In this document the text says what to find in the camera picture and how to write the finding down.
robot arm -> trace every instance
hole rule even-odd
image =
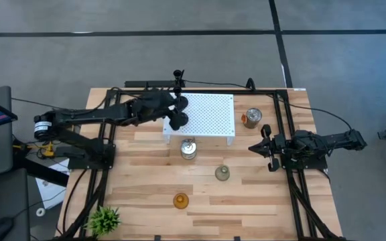
[[[298,130],[291,140],[286,140],[282,134],[270,139],[270,134],[270,126],[263,125],[261,129],[263,140],[248,148],[252,152],[271,158],[271,163],[268,165],[270,171],[276,171],[279,168],[279,160],[274,157],[275,154],[282,155],[283,165],[292,169],[325,169],[327,164],[324,157],[330,156],[333,150],[344,148],[360,151],[367,146],[356,130],[326,136]]]
[[[170,126],[178,130],[188,122],[188,117],[182,111],[187,107],[187,98],[180,96],[181,88],[175,88],[174,98],[167,90],[150,90],[149,92],[114,104],[104,109],[90,110],[52,110],[34,117],[34,137],[39,141],[59,140],[76,147],[67,151],[63,147],[56,150],[60,156],[76,156],[71,158],[71,169],[106,169],[113,164],[115,146],[104,144],[100,138],[89,139],[68,130],[72,125],[107,123],[126,127],[140,125],[158,118],[168,117]]]

metal can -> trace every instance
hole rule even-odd
[[[181,142],[181,156],[186,160],[191,160],[196,156],[194,139],[185,139]]]
[[[249,129],[254,129],[261,120],[261,111],[258,108],[250,108],[242,115],[242,123]]]

concrete floor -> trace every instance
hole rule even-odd
[[[386,29],[384,0],[276,0],[282,30]],[[273,29],[266,0],[0,0],[0,32]],[[345,237],[386,240],[386,35],[285,35],[294,87],[313,107],[345,118],[369,146],[328,159]],[[0,86],[18,98],[82,108],[92,87],[126,80],[185,79],[284,87],[275,36],[0,37]],[[15,135],[33,138],[46,108],[13,103]],[[346,130],[314,113],[318,133]],[[30,200],[39,198],[31,182]],[[31,216],[31,233],[51,238],[60,207]]]

white pegboard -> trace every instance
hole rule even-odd
[[[163,134],[167,143],[171,135],[189,137],[227,137],[228,145],[235,137],[235,114],[232,94],[182,93],[188,99],[183,110],[188,115],[187,125],[172,130],[169,118],[164,119]]]

small succulent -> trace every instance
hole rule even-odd
[[[110,207],[98,207],[90,217],[86,227],[92,230],[94,236],[101,237],[107,235],[121,224],[118,211],[118,208],[112,210]]]

